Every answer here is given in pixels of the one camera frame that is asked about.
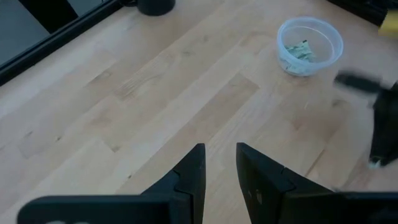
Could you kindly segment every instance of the wood grain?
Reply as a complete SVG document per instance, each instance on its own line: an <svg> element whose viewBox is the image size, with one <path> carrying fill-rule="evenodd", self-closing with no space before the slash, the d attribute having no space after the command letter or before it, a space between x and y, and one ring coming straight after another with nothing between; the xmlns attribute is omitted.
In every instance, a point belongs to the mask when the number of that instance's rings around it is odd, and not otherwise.
<svg viewBox="0 0 398 224"><path fill-rule="evenodd" d="M345 51L310 78L284 73L291 17L335 26ZM0 223L52 194L139 194L206 143L204 223L248 223L235 165L246 142L333 189L397 190L371 170L369 99L342 67L398 79L393 40L327 1L186 0L162 17L123 8L0 87Z"/></svg>

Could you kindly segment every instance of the plastic container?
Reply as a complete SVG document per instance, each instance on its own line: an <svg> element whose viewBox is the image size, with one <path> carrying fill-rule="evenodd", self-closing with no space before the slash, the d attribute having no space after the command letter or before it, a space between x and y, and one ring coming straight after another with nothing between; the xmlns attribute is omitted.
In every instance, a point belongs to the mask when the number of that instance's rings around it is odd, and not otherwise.
<svg viewBox="0 0 398 224"><path fill-rule="evenodd" d="M307 40L315 54L312 62L300 60L288 52L286 46ZM312 17L287 20L278 31L278 55L280 66L289 74L306 77L335 63L343 53L343 39L338 31L325 21Z"/></svg>

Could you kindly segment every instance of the small object in bowl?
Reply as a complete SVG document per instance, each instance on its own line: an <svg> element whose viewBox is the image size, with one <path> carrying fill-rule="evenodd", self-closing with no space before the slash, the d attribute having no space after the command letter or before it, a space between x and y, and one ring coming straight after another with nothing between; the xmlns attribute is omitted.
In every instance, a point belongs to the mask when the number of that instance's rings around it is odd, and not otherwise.
<svg viewBox="0 0 398 224"><path fill-rule="evenodd" d="M306 61L306 62L314 62L317 57L311 50L308 41L303 40L298 44L285 46L286 50L293 55L295 58ZM285 68L288 72L292 73L302 73L302 69L293 66L292 64L288 64Z"/></svg>
<svg viewBox="0 0 398 224"><path fill-rule="evenodd" d="M315 54L312 52L308 41L304 40L293 46L285 46L286 50L293 55L295 58L306 61L314 62Z"/></svg>

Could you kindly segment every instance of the green item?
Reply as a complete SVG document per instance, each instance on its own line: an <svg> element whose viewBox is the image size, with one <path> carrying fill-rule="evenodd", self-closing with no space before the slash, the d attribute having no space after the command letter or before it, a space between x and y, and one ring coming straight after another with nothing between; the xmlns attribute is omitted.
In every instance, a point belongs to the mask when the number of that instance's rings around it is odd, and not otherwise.
<svg viewBox="0 0 398 224"><path fill-rule="evenodd" d="M315 61L316 56L312 52L307 40L304 40L296 45L285 46L285 48L291 55L293 55L297 59L306 62Z"/></svg>

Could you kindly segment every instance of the black object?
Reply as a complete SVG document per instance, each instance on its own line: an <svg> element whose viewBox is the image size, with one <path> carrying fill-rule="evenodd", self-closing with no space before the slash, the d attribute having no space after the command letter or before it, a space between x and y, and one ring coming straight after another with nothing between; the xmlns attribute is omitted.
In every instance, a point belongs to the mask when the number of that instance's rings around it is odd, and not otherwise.
<svg viewBox="0 0 398 224"><path fill-rule="evenodd" d="M50 33L78 18L67 0L18 0Z"/></svg>
<svg viewBox="0 0 398 224"><path fill-rule="evenodd" d="M42 197L20 210L17 223L201 224L205 189L205 145L197 144L140 195Z"/></svg>
<svg viewBox="0 0 398 224"><path fill-rule="evenodd" d="M23 53L0 65L0 86L13 79L21 72L35 65L43 58L56 51L84 31L93 27L112 13L122 8L118 0L107 0L78 19L68 23L43 41L35 44Z"/></svg>
<svg viewBox="0 0 398 224"><path fill-rule="evenodd" d="M244 143L239 183L252 224L397 223L397 193L332 192Z"/></svg>
<svg viewBox="0 0 398 224"><path fill-rule="evenodd" d="M385 166L398 159L398 83L387 89L379 80L353 71L339 72L335 82L377 95L373 105L374 130L369 161Z"/></svg>
<svg viewBox="0 0 398 224"><path fill-rule="evenodd" d="M175 0L120 0L123 6L134 7L148 16L161 16L170 12Z"/></svg>
<svg viewBox="0 0 398 224"><path fill-rule="evenodd" d="M381 26L387 10L397 7L395 0L328 0L367 21Z"/></svg>
<svg viewBox="0 0 398 224"><path fill-rule="evenodd" d="M245 143L236 146L236 167L252 224L398 222L397 193L332 192ZM201 224L205 188L205 145L198 144L140 195L43 197L25 205L17 222Z"/></svg>

